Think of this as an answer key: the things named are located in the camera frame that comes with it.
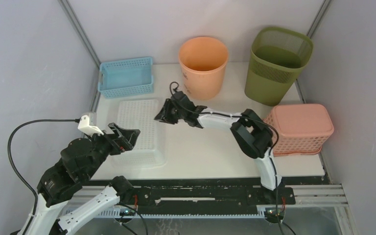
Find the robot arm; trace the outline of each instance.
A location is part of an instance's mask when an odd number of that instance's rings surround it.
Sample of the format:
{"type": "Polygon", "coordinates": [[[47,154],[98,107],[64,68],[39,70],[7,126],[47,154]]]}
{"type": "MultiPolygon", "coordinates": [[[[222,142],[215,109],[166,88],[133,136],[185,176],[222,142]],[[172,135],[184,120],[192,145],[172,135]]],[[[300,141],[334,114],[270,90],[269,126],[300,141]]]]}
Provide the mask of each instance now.
{"type": "Polygon", "coordinates": [[[206,106],[195,106],[182,91],[174,91],[155,120],[176,124],[182,119],[192,127],[230,130],[243,153],[254,159],[261,185],[269,190],[280,185],[282,177],[276,174],[271,151],[272,131],[253,110],[247,109],[243,113],[215,111],[206,106]]]}
{"type": "Polygon", "coordinates": [[[108,125],[113,134],[107,134],[94,123],[94,113],[81,117],[78,129],[88,139],[75,139],[61,151],[61,159],[47,169],[39,181],[35,213],[32,211],[24,227],[12,234],[71,235],[101,211],[131,198],[132,185],[123,176],[115,177],[98,196],[57,219],[63,207],[106,158],[132,150],[140,134],[140,130],[122,129],[114,123],[108,125]]]}

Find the basket handle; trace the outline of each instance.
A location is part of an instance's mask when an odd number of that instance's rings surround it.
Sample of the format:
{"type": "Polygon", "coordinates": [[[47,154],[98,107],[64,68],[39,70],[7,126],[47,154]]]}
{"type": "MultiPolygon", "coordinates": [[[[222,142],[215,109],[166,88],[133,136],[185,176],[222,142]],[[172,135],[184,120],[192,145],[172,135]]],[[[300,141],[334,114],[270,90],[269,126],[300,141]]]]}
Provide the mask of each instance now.
{"type": "Polygon", "coordinates": [[[103,84],[103,73],[101,71],[98,72],[98,82],[103,84]]]}

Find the green basket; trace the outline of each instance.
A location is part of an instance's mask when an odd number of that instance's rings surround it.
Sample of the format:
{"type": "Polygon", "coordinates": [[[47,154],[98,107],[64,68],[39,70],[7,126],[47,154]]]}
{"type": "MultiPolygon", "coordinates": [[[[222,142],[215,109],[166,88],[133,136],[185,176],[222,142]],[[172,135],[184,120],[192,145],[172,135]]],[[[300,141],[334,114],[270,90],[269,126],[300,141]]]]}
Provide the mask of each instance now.
{"type": "Polygon", "coordinates": [[[275,106],[307,65],[313,42],[307,36],[280,27],[267,27],[252,44],[246,95],[275,106]]]}

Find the white plastic basket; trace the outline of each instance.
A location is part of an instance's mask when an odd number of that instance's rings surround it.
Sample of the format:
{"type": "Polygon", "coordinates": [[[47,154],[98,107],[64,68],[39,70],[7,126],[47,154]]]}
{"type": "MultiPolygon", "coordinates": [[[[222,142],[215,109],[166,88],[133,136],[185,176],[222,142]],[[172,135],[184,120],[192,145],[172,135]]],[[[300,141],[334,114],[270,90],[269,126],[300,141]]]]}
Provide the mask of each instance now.
{"type": "Polygon", "coordinates": [[[166,163],[165,126],[154,120],[160,110],[159,104],[157,99],[119,103],[117,125],[125,129],[139,129],[141,133],[132,151],[110,156],[117,167],[151,168],[166,163]]]}

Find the light blue plastic tray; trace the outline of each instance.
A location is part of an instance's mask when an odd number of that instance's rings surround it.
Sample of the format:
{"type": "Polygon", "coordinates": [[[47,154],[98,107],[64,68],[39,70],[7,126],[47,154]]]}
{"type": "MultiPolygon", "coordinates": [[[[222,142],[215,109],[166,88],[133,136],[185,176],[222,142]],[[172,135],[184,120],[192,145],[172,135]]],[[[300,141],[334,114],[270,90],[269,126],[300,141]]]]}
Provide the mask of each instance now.
{"type": "Polygon", "coordinates": [[[153,93],[152,57],[104,62],[97,89],[106,98],[153,93]]]}

